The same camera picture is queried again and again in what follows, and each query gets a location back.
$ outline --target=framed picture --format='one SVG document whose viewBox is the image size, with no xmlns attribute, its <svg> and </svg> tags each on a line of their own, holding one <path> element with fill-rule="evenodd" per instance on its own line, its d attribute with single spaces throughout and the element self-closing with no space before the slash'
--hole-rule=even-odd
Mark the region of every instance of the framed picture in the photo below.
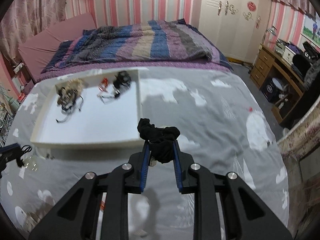
<svg viewBox="0 0 320 240">
<path fill-rule="evenodd" d="M 305 15 L 302 33 L 311 43 L 320 48 L 320 17 L 316 15 L 316 20 Z"/>
</svg>

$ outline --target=white tray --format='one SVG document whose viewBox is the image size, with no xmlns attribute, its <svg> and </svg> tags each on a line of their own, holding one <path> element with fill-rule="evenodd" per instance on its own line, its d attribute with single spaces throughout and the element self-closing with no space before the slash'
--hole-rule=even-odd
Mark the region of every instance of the white tray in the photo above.
<svg viewBox="0 0 320 240">
<path fill-rule="evenodd" d="M 132 78 L 131 87 L 118 99 L 104 104 L 97 94 L 99 84 L 104 77 L 109 83 L 115 79 L 117 71 L 81 78 L 85 83 L 82 92 L 84 103 L 81 111 L 78 107 L 64 123 L 65 115 L 57 105 L 57 91 L 66 82 L 55 85 L 36 120 L 31 135 L 31 143 L 40 148 L 101 149 L 142 146 L 137 125 L 142 117 L 140 103 L 139 71 L 127 70 Z"/>
</svg>

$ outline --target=electrical outlet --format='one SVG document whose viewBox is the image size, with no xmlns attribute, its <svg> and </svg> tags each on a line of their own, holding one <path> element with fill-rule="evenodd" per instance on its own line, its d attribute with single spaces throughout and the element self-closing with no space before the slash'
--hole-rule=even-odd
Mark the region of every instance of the electrical outlet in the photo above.
<svg viewBox="0 0 320 240">
<path fill-rule="evenodd" d="M 19 72 L 19 70 L 22 69 L 22 67 L 23 67 L 23 63 L 21 62 L 21 63 L 19 63 L 19 64 L 15 67 L 15 69 L 13 70 L 13 72 L 14 72 L 15 74 L 17 74 L 17 73 Z"/>
</svg>

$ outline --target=wardrobe door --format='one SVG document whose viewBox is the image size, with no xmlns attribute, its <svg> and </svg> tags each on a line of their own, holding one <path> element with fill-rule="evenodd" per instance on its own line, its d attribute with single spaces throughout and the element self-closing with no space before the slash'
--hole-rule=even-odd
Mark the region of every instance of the wardrobe door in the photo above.
<svg viewBox="0 0 320 240">
<path fill-rule="evenodd" d="M 221 28 L 216 46 L 226 57 L 234 55 L 232 47 L 238 28 L 238 22 L 242 16 L 242 0 L 224 0 Z"/>
<path fill-rule="evenodd" d="M 256 24 L 259 0 L 242 0 L 239 4 L 237 31 L 228 57 L 246 61 L 253 30 Z"/>
<path fill-rule="evenodd" d="M 199 31 L 213 44 L 218 40 L 224 8 L 223 0 L 202 0 L 201 2 Z"/>
<path fill-rule="evenodd" d="M 257 17 L 255 19 L 255 26 L 251 37 L 250 45 L 245 57 L 245 61 L 253 63 L 258 53 L 258 48 L 262 41 L 263 35 L 268 28 L 268 21 L 271 11 L 271 0 L 259 0 L 257 9 Z"/>
</svg>

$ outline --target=wall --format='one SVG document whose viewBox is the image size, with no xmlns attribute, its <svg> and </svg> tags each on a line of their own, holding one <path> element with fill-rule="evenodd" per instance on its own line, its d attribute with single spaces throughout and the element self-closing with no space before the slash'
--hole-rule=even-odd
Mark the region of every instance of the wall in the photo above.
<svg viewBox="0 0 320 240">
<path fill-rule="evenodd" d="M 276 27 L 278 36 L 268 35 L 266 45 L 273 49 L 276 40 L 281 39 L 303 48 L 301 43 L 303 19 L 302 11 L 297 11 L 284 3 L 272 1 L 268 27 Z"/>
<path fill-rule="evenodd" d="M 8 92 L 10 96 L 12 96 L 15 99 L 18 98 L 19 93 L 10 78 L 9 72 L 4 64 L 4 60 L 1 54 L 0 54 L 0 83 L 2 83 L 5 89 L 11 90 Z"/>
<path fill-rule="evenodd" d="M 185 18 L 198 27 L 201 0 L 67 0 L 66 17 L 90 12 L 97 27 Z"/>
<path fill-rule="evenodd" d="M 307 181 L 311 177 L 320 175 L 320 148 L 317 148 L 308 157 L 300 162 L 303 181 Z"/>
</svg>

